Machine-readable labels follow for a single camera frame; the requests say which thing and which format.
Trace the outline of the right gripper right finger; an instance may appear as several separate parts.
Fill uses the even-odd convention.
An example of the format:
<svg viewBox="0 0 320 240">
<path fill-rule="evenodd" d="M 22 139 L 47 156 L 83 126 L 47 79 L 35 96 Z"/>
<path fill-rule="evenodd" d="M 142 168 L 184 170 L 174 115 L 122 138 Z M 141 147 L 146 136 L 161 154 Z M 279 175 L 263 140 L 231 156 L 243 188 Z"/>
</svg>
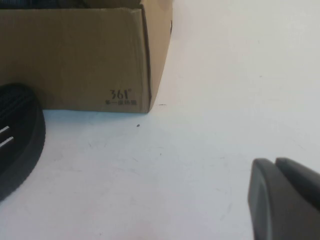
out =
<svg viewBox="0 0 320 240">
<path fill-rule="evenodd" d="M 320 195 L 320 174 L 289 158 L 277 158 L 275 165 L 302 196 Z"/>
</svg>

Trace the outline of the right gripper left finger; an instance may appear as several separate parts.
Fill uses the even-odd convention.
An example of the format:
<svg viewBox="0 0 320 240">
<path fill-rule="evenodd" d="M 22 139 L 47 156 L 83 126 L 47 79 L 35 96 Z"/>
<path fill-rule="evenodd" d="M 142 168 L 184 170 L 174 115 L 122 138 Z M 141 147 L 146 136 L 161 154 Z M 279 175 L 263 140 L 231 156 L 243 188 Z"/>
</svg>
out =
<svg viewBox="0 0 320 240">
<path fill-rule="evenodd" d="M 248 206 L 256 240 L 318 240 L 320 195 L 301 195 L 272 162 L 252 162 Z"/>
</svg>

